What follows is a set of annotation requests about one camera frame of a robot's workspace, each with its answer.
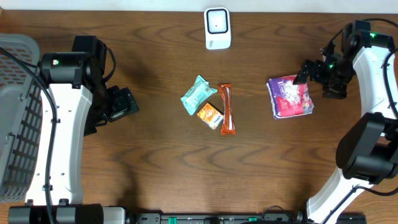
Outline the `purple red tissue pack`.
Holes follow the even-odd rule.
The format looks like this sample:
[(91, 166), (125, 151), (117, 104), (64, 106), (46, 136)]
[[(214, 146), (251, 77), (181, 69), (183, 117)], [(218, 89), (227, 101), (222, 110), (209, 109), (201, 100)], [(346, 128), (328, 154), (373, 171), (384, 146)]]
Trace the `purple red tissue pack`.
[(296, 75), (270, 78), (266, 83), (274, 119), (312, 114), (314, 105), (307, 84), (294, 85)]

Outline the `teal wet wipes pack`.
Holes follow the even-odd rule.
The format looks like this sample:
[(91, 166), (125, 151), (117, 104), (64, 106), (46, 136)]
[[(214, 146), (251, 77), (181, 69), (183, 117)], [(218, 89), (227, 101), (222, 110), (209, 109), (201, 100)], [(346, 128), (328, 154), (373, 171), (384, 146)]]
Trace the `teal wet wipes pack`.
[(201, 75), (196, 77), (193, 86), (181, 97), (184, 108), (190, 116), (194, 115), (198, 107), (218, 90), (212, 88)]

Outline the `red orange snack bar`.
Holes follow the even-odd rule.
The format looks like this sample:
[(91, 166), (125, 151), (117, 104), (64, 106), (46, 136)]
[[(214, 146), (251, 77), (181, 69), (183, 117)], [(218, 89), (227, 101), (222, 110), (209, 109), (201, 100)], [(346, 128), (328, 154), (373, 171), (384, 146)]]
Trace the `red orange snack bar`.
[(218, 91), (224, 105), (224, 118), (221, 127), (221, 134), (236, 134), (233, 110), (231, 106), (231, 87), (232, 85), (230, 83), (223, 83), (218, 85)]

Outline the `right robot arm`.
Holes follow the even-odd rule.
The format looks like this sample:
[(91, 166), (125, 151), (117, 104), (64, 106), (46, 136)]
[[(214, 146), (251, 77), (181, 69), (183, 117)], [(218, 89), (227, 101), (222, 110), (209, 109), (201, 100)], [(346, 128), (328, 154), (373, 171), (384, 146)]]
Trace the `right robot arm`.
[(321, 190), (310, 197), (291, 223), (366, 223), (362, 215), (343, 215), (362, 192), (389, 197), (373, 186), (397, 175), (397, 83), (392, 36), (374, 32), (373, 19), (355, 20), (338, 31), (341, 53), (331, 40), (321, 49), (322, 60), (305, 60), (295, 85), (308, 80), (322, 85), (323, 96), (344, 99), (357, 77), (361, 118), (336, 149), (336, 169)]

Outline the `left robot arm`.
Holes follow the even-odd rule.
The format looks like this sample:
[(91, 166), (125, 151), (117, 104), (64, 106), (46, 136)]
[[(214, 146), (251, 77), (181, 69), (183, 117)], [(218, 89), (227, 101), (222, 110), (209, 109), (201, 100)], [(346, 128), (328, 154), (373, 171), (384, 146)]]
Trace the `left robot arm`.
[(139, 108), (107, 87), (113, 53), (93, 35), (41, 54), (29, 36), (1, 35), (1, 202), (9, 223), (134, 223), (124, 207), (83, 203), (83, 139)]

